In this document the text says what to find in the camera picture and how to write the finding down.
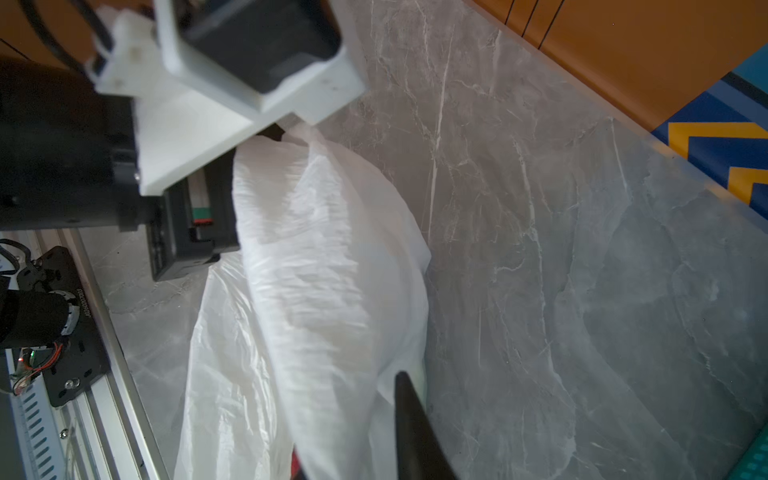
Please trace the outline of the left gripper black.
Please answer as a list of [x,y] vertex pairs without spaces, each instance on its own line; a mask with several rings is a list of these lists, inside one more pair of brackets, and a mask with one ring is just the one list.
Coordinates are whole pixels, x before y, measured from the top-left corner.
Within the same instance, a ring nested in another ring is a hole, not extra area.
[[175,280],[218,262],[240,248],[232,200],[230,150],[166,189],[147,225],[156,282]]

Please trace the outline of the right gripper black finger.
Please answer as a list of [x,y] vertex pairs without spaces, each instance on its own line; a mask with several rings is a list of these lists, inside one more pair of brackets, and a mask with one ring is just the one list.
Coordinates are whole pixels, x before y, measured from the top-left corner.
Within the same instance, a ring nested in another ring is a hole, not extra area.
[[456,480],[407,372],[395,376],[395,436],[400,480]]

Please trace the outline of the white plastic bag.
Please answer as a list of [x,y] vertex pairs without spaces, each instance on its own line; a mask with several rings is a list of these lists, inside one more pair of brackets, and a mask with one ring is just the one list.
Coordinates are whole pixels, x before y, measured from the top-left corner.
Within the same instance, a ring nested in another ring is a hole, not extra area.
[[395,377],[426,384],[431,254],[394,185],[299,124],[236,150],[240,248],[208,271],[178,479],[397,475]]

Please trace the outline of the teal plastic basket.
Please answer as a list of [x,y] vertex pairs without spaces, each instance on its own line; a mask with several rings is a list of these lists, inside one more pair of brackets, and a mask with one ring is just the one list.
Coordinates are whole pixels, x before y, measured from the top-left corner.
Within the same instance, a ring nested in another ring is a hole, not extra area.
[[752,441],[727,480],[768,480],[768,426]]

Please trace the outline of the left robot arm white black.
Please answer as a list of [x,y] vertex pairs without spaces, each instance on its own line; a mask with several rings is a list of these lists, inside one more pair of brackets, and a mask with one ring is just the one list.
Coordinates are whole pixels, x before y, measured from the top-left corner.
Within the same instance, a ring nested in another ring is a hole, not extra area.
[[152,277],[181,278],[238,250],[228,151],[158,196],[139,192],[128,98],[83,77],[1,60],[1,228],[145,229]]

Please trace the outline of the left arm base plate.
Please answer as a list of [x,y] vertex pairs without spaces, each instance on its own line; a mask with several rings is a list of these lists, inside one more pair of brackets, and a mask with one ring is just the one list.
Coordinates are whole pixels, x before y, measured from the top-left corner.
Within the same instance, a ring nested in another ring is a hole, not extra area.
[[84,285],[72,254],[63,246],[49,249],[31,267],[21,270],[17,283],[23,292],[68,303],[65,312],[38,322],[55,334],[46,343],[60,348],[57,360],[42,371],[42,377],[50,404],[62,407],[111,371]]

